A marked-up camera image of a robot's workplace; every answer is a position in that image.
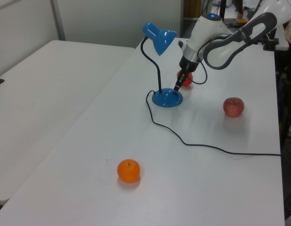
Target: red apple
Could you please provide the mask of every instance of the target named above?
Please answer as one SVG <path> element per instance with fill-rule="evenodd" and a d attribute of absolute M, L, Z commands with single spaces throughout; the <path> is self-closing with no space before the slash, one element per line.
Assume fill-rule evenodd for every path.
<path fill-rule="evenodd" d="M 189 73 L 188 73 L 188 77 L 185 79 L 185 81 L 183 82 L 182 86 L 189 86 L 189 85 L 192 83 L 192 80 L 193 80 L 192 73 L 189 72 Z"/>
<path fill-rule="evenodd" d="M 223 104 L 227 116 L 236 118 L 244 111 L 244 102 L 238 97 L 230 97 Z"/>

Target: robotic arm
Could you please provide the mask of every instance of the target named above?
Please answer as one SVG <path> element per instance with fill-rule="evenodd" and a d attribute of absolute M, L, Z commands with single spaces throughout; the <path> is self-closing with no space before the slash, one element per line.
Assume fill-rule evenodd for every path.
<path fill-rule="evenodd" d="M 216 70 L 226 68 L 246 47 L 277 26 L 291 20 L 291 0 L 265 0 L 254 17 L 234 34 L 216 14 L 201 16 L 186 44 L 179 41 L 183 51 L 182 68 L 174 89 L 179 90 L 189 72 L 194 72 L 202 59 Z"/>

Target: white wall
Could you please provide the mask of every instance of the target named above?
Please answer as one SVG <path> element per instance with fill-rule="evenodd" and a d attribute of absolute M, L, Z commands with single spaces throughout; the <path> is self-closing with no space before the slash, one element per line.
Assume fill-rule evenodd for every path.
<path fill-rule="evenodd" d="M 0 0 L 0 4 L 2 75 L 51 40 L 58 40 L 58 35 L 50 0 Z"/>
<path fill-rule="evenodd" d="M 67 41 L 136 47 L 152 21 L 179 36 L 181 0 L 54 0 Z"/>

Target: table surface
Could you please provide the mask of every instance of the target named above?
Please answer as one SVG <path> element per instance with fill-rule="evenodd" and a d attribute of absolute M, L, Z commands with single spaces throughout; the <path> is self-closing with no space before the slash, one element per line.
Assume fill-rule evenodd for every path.
<path fill-rule="evenodd" d="M 173 87 L 182 56 L 176 40 L 160 57 L 151 41 L 144 49 L 160 65 L 162 87 Z M 274 53 L 250 46 L 228 68 L 207 71 L 206 84 L 180 89 L 177 107 L 149 99 L 155 120 L 189 143 L 280 153 Z M 203 79 L 200 66 L 194 77 Z M 0 226 L 284 226 L 280 157 L 184 146 L 151 122 L 151 89 L 157 71 L 137 48 L 1 209 Z M 235 96 L 245 111 L 232 119 L 222 104 Z M 116 172 L 128 158 L 141 166 L 132 184 Z"/>
<path fill-rule="evenodd" d="M 0 204 L 4 204 L 133 52 L 52 41 L 0 78 Z"/>

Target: tangerine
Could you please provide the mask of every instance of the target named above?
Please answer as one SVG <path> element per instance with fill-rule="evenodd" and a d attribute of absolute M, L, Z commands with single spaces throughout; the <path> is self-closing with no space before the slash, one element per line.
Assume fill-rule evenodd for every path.
<path fill-rule="evenodd" d="M 139 163 L 133 159 L 123 160 L 117 167 L 117 173 L 123 181 L 128 183 L 135 182 L 140 176 Z"/>

